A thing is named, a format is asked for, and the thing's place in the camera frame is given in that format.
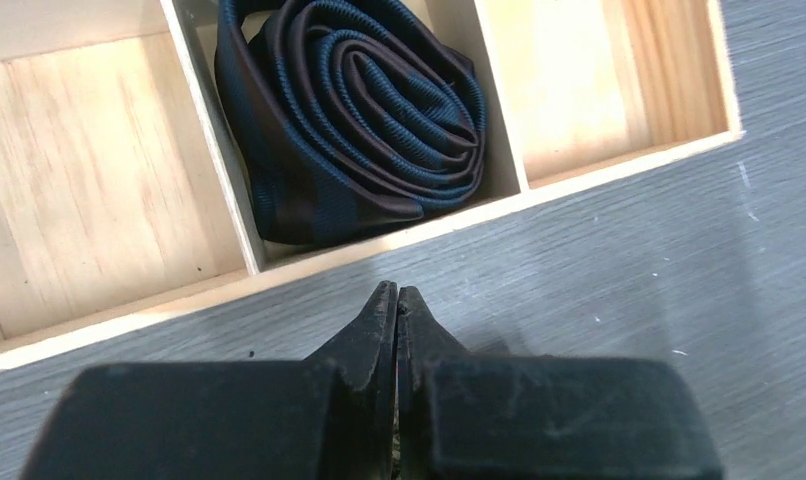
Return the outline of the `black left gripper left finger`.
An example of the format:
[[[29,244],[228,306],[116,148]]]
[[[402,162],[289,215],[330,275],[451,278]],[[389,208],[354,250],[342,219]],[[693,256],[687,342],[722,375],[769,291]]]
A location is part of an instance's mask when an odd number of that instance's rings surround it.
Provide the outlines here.
[[[302,360],[115,363],[66,387],[25,479],[387,479],[398,289]]]

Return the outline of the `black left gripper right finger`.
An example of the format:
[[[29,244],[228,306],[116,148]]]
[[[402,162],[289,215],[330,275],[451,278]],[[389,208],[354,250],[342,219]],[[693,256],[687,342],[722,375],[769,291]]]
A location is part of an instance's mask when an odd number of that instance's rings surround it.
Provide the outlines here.
[[[668,363],[469,351],[400,291],[406,479],[721,479],[708,426]]]

